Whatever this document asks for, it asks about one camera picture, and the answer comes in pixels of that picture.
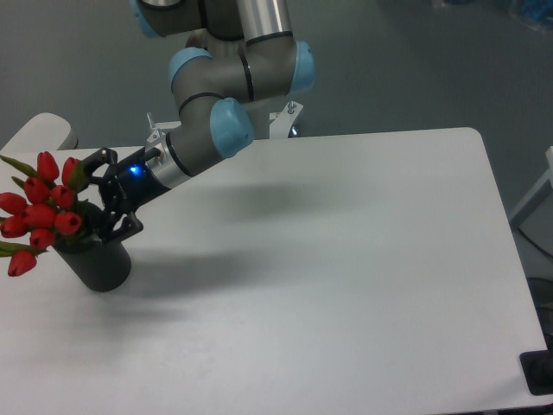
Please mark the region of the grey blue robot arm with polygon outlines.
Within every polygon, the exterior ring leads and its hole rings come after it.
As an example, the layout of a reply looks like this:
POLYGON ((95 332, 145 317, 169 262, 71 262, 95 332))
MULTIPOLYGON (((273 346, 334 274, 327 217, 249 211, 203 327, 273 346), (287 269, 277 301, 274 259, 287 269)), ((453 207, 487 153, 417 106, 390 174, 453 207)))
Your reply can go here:
POLYGON ((105 243, 141 232, 142 205, 250 145, 255 133, 246 105, 315 83, 311 48, 295 39, 284 1, 135 1, 131 8, 149 37, 203 29, 218 42, 236 42, 238 51, 175 53, 168 82, 180 125, 125 159, 106 148, 86 158, 86 180, 104 205, 88 214, 86 228, 105 243))

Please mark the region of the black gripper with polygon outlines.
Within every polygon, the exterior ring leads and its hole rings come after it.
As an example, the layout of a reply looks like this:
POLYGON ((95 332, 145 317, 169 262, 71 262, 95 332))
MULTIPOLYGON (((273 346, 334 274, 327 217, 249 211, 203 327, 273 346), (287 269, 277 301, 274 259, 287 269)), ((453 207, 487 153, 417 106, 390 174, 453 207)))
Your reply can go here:
POLYGON ((135 212, 168 192, 148 165, 160 155, 157 149, 140 149, 118 161, 115 150, 103 147, 82 160, 85 184, 99 187, 106 209, 95 220, 95 232, 103 243, 122 242, 142 232, 143 223, 135 212), (105 173, 96 176, 103 167, 105 173))

